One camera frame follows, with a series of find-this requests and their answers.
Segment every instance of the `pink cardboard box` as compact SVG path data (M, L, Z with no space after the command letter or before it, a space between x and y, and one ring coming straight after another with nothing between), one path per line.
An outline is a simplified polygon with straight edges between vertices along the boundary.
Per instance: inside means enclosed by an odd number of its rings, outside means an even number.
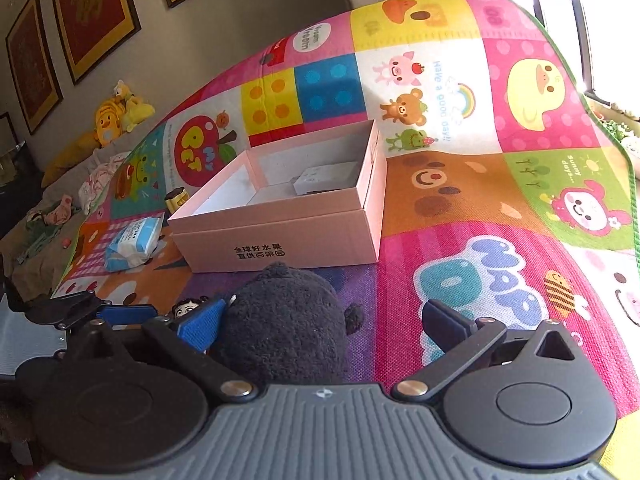
M296 195L307 168L361 164L354 187ZM169 218L193 272L260 270L271 262L334 267L378 260L386 158L374 121L242 152Z

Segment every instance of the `window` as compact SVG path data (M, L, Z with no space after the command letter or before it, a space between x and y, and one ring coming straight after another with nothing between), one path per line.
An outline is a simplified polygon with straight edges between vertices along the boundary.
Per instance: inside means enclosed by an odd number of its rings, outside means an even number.
M514 1L546 27L580 90L640 110L640 0Z

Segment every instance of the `play mat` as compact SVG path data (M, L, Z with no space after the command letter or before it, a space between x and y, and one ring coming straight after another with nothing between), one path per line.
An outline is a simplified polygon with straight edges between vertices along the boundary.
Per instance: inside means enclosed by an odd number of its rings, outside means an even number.
M133 219L162 216L168 191L192 194L249 146L366 119L388 155L380 262L315 269L366 312L346 380L389 387L442 354L422 333L426 298L514 328L560 319L618 407L604 464L635 478L635 179L546 32L510 0L387 0L222 73L131 153L56 294L89 289L167 312L233 291L254 273L192 274L167 226L151 261L127 272L104 271L104 248ZM266 266L286 254L286 241L258 242L238 257Z

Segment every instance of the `wet wipes package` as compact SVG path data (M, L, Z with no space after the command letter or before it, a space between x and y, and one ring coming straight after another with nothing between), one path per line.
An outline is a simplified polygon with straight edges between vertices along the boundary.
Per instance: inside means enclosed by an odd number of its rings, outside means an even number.
M162 220L153 217L129 224L104 250L104 268L118 272L145 263L158 245L161 228Z

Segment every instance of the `cartoon rainbow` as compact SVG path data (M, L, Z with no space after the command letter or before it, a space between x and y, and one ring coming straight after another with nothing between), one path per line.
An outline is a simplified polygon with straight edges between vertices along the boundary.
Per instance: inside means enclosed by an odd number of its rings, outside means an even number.
M458 93L462 95L465 102L462 108L462 118L466 119L476 110L476 96L474 91L464 83L458 83Z

